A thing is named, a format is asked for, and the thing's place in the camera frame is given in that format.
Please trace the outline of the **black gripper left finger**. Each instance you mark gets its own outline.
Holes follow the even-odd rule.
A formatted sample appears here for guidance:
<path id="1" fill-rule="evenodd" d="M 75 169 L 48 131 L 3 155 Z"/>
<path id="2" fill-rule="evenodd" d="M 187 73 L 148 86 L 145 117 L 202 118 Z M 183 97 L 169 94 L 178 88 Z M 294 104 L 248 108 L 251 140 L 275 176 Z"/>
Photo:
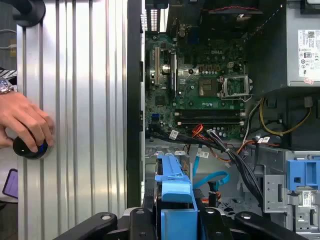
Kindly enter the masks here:
<path id="1" fill-rule="evenodd" d="M 152 213 L 134 207 L 118 218 L 111 212 L 99 212 L 57 236 L 57 240 L 152 240 Z"/>

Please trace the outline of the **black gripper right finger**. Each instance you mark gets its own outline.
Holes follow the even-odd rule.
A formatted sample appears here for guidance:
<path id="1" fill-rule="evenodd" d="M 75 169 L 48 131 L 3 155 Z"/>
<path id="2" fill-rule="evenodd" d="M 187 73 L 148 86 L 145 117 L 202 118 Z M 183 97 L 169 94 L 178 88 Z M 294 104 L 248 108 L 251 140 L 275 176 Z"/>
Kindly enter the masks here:
<path id="1" fill-rule="evenodd" d="M 304 240 L 305 238 L 253 212 L 242 211 L 230 218 L 219 208 L 199 212 L 201 240 Z"/>

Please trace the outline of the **person's left hand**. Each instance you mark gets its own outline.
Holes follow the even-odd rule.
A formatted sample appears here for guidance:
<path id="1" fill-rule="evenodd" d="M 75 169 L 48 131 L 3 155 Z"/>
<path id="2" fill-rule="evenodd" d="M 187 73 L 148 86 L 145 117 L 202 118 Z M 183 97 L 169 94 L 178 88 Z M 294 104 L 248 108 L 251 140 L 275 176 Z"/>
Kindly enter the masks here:
<path id="1" fill-rule="evenodd" d="M 13 145 L 6 129 L 14 131 L 31 152 L 36 153 L 44 141 L 54 145 L 54 121 L 23 94 L 11 91 L 0 96 L 0 147 Z"/>

